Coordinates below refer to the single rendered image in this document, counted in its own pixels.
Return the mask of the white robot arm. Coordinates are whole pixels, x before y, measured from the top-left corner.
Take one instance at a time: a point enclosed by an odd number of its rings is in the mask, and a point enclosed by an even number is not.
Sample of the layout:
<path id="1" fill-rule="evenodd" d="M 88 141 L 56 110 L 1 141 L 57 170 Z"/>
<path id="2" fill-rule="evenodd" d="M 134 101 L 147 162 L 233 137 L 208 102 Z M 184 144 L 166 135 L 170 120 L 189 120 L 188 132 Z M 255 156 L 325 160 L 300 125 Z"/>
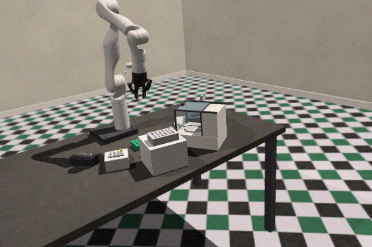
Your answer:
<path id="1" fill-rule="evenodd" d="M 119 31 L 127 36 L 132 62 L 127 63 L 126 68 L 131 68 L 133 73 L 147 72 L 145 50 L 137 48 L 137 45 L 147 43 L 149 34 L 144 28 L 133 24 L 129 19 L 119 14 L 119 5 L 116 0 L 97 1 L 96 12 L 102 19 L 110 23 L 109 31 L 103 41 L 105 85 L 109 92 L 116 92 L 111 97 L 115 129 L 126 130 L 130 127 L 126 81 L 122 75 L 114 75 L 121 54 Z"/>

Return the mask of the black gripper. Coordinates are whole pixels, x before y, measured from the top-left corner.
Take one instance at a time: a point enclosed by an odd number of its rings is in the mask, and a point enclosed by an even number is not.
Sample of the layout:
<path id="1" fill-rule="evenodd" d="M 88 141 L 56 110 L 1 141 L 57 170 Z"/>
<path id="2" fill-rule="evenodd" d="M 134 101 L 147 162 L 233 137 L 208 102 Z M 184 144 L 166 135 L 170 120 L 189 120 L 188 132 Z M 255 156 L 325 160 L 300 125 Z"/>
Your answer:
<path id="1" fill-rule="evenodd" d="M 144 79 L 143 79 L 144 78 Z M 147 85 L 145 86 L 147 82 Z M 135 99 L 138 100 L 138 90 L 142 87 L 142 94 L 143 98 L 146 97 L 146 91 L 150 89 L 152 80 L 147 78 L 147 72 L 145 73 L 133 73 L 132 72 L 132 81 L 127 83 L 130 91 L 134 94 Z M 132 84 L 134 84 L 134 90 L 132 88 Z"/>

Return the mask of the green tube rack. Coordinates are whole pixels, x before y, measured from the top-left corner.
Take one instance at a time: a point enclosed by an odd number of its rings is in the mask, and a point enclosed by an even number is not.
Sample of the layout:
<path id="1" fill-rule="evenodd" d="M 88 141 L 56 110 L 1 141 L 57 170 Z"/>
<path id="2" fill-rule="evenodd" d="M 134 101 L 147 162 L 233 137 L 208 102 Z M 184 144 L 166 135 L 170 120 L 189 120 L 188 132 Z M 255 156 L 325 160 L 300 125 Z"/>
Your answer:
<path id="1" fill-rule="evenodd" d="M 132 147 L 137 151 L 140 151 L 138 139 L 131 141 Z"/>

